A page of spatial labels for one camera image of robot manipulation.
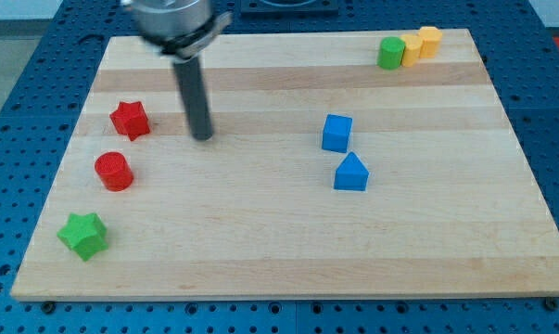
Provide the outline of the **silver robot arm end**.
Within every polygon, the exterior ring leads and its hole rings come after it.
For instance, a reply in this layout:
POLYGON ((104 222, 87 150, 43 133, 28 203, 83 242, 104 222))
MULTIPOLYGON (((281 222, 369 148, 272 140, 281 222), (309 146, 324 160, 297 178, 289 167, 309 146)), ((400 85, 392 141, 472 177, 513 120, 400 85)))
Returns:
POLYGON ((233 21, 210 0, 121 0, 140 36, 163 56, 186 62, 197 57, 233 21))

